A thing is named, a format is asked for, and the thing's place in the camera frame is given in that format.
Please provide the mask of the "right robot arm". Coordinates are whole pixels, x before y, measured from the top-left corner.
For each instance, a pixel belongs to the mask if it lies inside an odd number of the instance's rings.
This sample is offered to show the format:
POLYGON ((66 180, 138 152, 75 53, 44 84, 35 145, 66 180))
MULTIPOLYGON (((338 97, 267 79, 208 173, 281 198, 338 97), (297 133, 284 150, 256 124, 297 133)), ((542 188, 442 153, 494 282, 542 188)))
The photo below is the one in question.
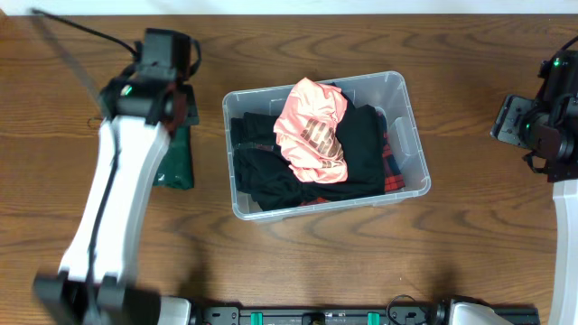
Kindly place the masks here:
POLYGON ((490 135, 526 149, 530 170, 554 185, 555 286, 550 324, 577 322, 577 51, 568 44, 542 62, 533 99, 508 95, 490 135))

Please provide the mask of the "black garment with tape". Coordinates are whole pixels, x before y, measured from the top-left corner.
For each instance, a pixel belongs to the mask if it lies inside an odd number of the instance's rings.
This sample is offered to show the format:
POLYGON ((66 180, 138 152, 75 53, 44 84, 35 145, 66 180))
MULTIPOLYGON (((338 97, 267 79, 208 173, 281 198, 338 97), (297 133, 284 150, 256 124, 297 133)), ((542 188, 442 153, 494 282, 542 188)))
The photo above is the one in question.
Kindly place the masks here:
POLYGON ((304 203, 303 185, 281 155, 274 133, 275 116, 245 113, 230 120, 236 189, 263 211, 304 203))

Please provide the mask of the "dark green cloth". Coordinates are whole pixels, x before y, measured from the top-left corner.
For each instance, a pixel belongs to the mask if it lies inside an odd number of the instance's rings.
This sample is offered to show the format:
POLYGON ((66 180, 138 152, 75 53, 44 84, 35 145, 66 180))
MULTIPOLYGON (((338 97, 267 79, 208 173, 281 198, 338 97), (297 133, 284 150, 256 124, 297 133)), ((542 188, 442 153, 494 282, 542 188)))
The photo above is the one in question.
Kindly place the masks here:
POLYGON ((153 185, 177 190, 189 190, 194 187, 191 130, 188 126, 176 130, 155 174, 153 185))

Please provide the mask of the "red black plaid shirt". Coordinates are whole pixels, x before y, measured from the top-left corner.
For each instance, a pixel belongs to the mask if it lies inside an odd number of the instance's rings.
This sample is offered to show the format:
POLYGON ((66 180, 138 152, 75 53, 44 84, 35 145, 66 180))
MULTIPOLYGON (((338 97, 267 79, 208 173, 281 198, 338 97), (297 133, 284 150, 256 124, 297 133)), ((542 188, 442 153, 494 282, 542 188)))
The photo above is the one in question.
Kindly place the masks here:
POLYGON ((387 134, 387 120, 383 114, 378 112, 378 115, 380 116, 380 122, 383 130, 382 158, 383 158, 384 171, 386 175, 384 194, 387 194, 392 191, 403 189, 405 187, 405 181, 402 172, 400 171, 400 168, 393 155, 393 152, 390 148, 387 134))

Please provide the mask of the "pink garment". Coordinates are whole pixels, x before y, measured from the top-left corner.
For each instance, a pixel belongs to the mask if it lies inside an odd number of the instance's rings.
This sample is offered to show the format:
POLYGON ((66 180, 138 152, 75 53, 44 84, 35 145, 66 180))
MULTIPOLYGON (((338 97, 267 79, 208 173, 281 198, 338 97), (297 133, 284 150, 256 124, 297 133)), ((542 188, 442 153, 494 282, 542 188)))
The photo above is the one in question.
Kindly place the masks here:
POLYGON ((291 89, 274 124, 281 155, 301 182, 332 184, 348 178, 337 126, 348 101, 335 86, 304 78, 291 89))

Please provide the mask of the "black hooded garment large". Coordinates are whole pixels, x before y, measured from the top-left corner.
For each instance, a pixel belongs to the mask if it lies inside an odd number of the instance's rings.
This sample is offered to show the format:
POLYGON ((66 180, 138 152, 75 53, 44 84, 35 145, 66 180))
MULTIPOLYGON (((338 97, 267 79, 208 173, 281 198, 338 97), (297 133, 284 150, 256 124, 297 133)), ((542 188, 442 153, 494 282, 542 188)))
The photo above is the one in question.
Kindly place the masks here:
POLYGON ((380 116, 374 107, 356 107, 348 95, 343 96, 347 109, 337 126, 336 135, 347 164, 347 179, 333 184, 304 183, 303 205, 354 200, 385 193, 380 116))

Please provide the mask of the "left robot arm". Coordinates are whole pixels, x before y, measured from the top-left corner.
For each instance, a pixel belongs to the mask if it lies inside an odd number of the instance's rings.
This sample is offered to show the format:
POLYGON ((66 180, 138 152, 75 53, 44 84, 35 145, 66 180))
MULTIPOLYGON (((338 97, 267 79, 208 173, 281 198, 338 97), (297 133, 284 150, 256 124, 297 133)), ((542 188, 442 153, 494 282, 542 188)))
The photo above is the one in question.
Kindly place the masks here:
POLYGON ((58 324, 199 324, 186 298, 135 286, 137 254, 154 176, 178 128, 198 123, 189 78, 199 43, 149 28, 135 60, 100 91, 98 161, 79 228, 57 275, 33 291, 58 324))

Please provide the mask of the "clear plastic storage bin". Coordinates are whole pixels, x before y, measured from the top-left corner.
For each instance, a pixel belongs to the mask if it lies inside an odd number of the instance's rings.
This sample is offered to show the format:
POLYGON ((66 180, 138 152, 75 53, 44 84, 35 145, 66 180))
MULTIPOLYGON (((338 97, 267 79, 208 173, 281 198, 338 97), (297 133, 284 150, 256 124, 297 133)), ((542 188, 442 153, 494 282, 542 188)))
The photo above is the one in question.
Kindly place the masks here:
POLYGON ((333 210, 385 206, 424 196, 430 190, 432 180, 403 75, 396 71, 383 71, 347 78, 327 79, 325 82, 341 88, 355 107, 370 105, 385 117, 390 148, 403 175, 405 187, 380 196, 263 211, 250 195, 237 190, 231 120, 241 118, 246 112, 267 116, 279 115, 293 87, 285 85, 237 90, 228 93, 222 100, 232 210, 237 218, 245 221, 268 222, 333 210))

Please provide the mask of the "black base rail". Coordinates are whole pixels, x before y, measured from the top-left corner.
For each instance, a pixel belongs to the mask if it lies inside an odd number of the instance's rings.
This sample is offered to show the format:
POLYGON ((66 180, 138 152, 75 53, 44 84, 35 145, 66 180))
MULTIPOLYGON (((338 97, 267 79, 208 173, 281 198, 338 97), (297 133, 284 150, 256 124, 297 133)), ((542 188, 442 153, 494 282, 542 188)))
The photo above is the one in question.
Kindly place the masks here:
POLYGON ((190 325, 540 325, 538 309, 529 305, 490 305, 482 300, 453 296, 419 302, 401 294, 383 308, 323 309, 244 308, 240 305, 195 307, 190 325))

